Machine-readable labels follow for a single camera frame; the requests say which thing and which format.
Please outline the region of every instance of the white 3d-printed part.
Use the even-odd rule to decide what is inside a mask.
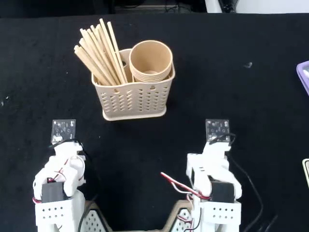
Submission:
[[[221,203],[204,202],[201,203],[204,209],[203,218],[206,222],[214,224],[235,224],[240,225],[241,221],[241,203]]]
[[[191,214],[187,209],[180,210],[178,215],[186,220],[189,220],[189,221],[192,220]],[[190,226],[191,226],[190,222],[184,222],[176,218],[174,225],[172,229],[170,230],[170,232],[183,232],[185,229],[190,228]]]
[[[85,232],[107,232],[96,210],[90,210],[84,219]]]

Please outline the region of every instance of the perforated basket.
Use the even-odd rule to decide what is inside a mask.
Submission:
[[[131,49],[120,51],[121,59],[126,63],[124,69],[129,79],[132,78],[128,65],[130,51]],[[174,77],[174,65],[168,78],[158,83],[135,82],[118,86],[101,86],[96,77],[91,74],[92,84],[96,88],[102,105],[103,117],[108,121],[164,115]]]

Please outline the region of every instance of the stack of paper cups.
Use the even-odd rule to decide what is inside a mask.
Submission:
[[[159,82],[170,73],[173,54],[164,43],[146,40],[135,45],[129,55],[132,76],[141,82]]]

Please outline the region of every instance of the black cloth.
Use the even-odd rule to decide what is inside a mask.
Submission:
[[[238,138],[230,155],[261,193],[270,231],[308,231],[309,97],[295,68],[309,59],[309,15],[111,15],[118,45],[142,40],[171,47],[176,78],[163,117],[108,122],[74,55],[80,28],[99,16],[0,20],[1,231],[34,231],[32,181],[52,152],[53,119],[75,118],[102,179],[98,204],[114,230],[161,229],[184,196],[160,176],[188,184],[186,154],[205,144],[205,119],[227,118]],[[242,225],[259,204],[245,176]],[[82,187],[87,199],[98,189]]]

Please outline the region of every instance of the red wire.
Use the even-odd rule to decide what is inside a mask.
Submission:
[[[35,199],[34,197],[32,197],[32,201],[35,203],[35,204],[39,204],[39,203],[42,203],[41,201]]]
[[[178,185],[178,186],[180,186],[180,187],[186,189],[187,191],[193,193],[194,195],[198,196],[198,197],[201,198],[201,199],[205,199],[205,200],[210,199],[210,197],[203,196],[200,192],[197,192],[197,191],[195,191],[195,190],[189,188],[187,185],[184,185],[184,184],[182,184],[182,183],[180,183],[180,182],[178,182],[178,181],[172,179],[170,176],[166,175],[166,174],[163,173],[163,172],[161,172],[161,175],[162,175],[164,178],[166,178],[170,183],[174,183],[174,184],[176,184],[176,185]]]
[[[183,218],[182,216],[177,215],[177,218],[185,223],[189,223],[192,222],[192,220],[186,220],[185,218]]]
[[[51,181],[54,181],[57,177],[59,176],[59,174],[57,174]]]

